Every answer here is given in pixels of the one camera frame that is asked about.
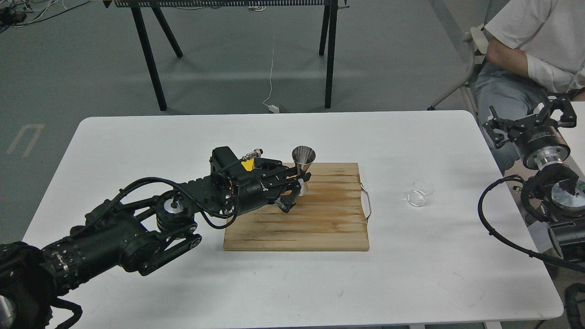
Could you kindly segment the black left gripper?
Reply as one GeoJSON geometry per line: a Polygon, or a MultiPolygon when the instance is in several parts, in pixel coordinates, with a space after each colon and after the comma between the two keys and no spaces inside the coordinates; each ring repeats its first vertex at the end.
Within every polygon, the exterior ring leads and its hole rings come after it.
{"type": "Polygon", "coordinates": [[[226,174],[231,187],[226,197],[228,215],[243,215],[273,204],[288,214],[297,198],[306,193],[306,182],[311,179],[310,172],[299,173],[296,167],[266,158],[255,158],[252,171],[235,164],[226,174]]]}

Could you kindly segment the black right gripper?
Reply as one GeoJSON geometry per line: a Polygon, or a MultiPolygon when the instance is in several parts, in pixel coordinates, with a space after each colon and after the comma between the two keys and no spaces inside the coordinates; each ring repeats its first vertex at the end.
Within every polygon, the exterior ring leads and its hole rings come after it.
{"type": "Polygon", "coordinates": [[[560,127],[577,126],[577,115],[567,96],[550,96],[537,104],[531,116],[531,129],[527,113],[512,120],[499,117],[494,106],[489,106],[489,112],[491,115],[482,127],[491,147],[500,149],[508,142],[513,143],[527,169],[543,170],[563,163],[570,155],[570,148],[558,131],[560,127]]]}

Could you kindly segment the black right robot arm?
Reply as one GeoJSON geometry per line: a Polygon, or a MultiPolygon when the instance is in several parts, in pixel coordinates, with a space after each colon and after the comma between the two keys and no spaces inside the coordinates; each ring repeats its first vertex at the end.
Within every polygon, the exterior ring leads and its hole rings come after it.
{"type": "Polygon", "coordinates": [[[584,179],[565,160],[569,145],[558,129],[573,128],[577,115],[566,96],[547,100],[543,108],[517,120],[500,118],[489,107],[491,118],[483,129],[496,148],[513,143],[523,165],[536,174],[525,180],[520,175],[503,177],[489,185],[481,194],[477,212],[489,234],[529,257],[545,264],[584,271],[584,179]],[[516,245],[492,227],[484,215],[483,202],[489,191],[505,182],[521,185],[520,202],[524,210],[538,222],[545,223],[558,256],[516,245]]]}

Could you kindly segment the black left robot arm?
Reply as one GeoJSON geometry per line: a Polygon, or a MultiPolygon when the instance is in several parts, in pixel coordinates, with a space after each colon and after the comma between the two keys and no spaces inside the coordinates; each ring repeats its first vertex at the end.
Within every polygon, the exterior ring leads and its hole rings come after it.
{"type": "Polygon", "coordinates": [[[67,237],[43,248],[2,244],[1,327],[43,329],[52,309],[60,308],[72,316],[58,328],[71,328],[82,308],[64,295],[115,266],[146,276],[192,250],[202,240],[196,214],[210,227],[226,229],[267,205],[289,212],[311,178],[315,151],[296,147],[294,166],[262,153],[255,149],[237,158],[227,146],[215,148],[206,177],[185,183],[141,178],[86,214],[85,224],[72,227],[67,237]]]}

